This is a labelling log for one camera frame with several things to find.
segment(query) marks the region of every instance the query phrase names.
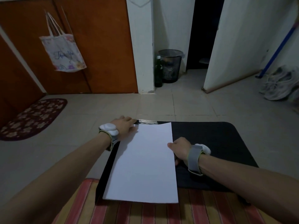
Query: black clipboard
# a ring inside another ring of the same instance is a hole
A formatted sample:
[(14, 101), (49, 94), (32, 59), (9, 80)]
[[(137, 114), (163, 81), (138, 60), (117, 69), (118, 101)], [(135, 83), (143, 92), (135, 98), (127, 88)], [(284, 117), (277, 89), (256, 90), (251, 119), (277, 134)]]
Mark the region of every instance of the black clipboard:
[[(163, 124), (164, 121), (137, 120), (135, 124)], [(171, 122), (173, 141), (185, 137), (191, 144), (204, 144), (211, 149), (211, 155), (232, 162), (258, 167), (250, 151), (233, 124), (227, 122)], [(96, 189), (95, 202), (103, 197), (119, 142), (108, 158)], [(188, 171), (184, 162), (176, 167), (178, 188), (230, 192), (228, 188), (207, 176), (196, 176)]]

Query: red and yellow striped mat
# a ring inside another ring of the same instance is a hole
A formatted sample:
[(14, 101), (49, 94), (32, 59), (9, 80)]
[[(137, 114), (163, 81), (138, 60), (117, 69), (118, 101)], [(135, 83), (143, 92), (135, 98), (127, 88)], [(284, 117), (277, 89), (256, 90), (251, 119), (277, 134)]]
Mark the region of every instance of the red and yellow striped mat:
[(95, 206), (98, 180), (85, 179), (53, 224), (277, 224), (234, 193), (178, 189), (178, 204), (102, 200)]

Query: white sneaker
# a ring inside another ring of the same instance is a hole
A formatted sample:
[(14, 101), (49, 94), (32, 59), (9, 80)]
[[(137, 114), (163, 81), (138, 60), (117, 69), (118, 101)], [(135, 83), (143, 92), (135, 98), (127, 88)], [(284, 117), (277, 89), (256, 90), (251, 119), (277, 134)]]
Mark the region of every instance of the white sneaker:
[(265, 93), (265, 98), (270, 101), (280, 100), (287, 97), (293, 88), (298, 85), (299, 82), (299, 68), (292, 67), (291, 71), (288, 71), (283, 77), (279, 77), (275, 83), (270, 83), (268, 90)]
[(279, 79), (281, 79), (282, 77), (286, 76), (288, 71), (291, 71), (291, 69), (289, 67), (287, 67), (286, 65), (283, 65), (279, 68), (277, 68), (277, 70), (271, 74), (266, 74), (264, 77), (264, 83), (262, 84), (259, 93), (261, 94), (265, 94), (267, 92), (267, 90), (270, 88), (270, 86), (273, 83), (276, 83)]

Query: white paper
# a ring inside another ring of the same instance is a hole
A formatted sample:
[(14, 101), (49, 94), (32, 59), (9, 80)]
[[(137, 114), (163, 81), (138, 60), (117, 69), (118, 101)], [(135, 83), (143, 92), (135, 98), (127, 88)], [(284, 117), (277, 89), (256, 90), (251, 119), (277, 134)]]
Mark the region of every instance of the white paper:
[(103, 199), (178, 203), (171, 123), (137, 126), (119, 145)]

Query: trash can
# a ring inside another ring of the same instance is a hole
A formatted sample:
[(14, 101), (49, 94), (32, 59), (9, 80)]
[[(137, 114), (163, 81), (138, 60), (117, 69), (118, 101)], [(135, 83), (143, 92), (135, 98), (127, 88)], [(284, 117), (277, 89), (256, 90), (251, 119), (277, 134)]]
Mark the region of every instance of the trash can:
[(160, 50), (161, 63), (163, 67), (163, 83), (173, 83), (178, 80), (183, 52), (176, 49)]

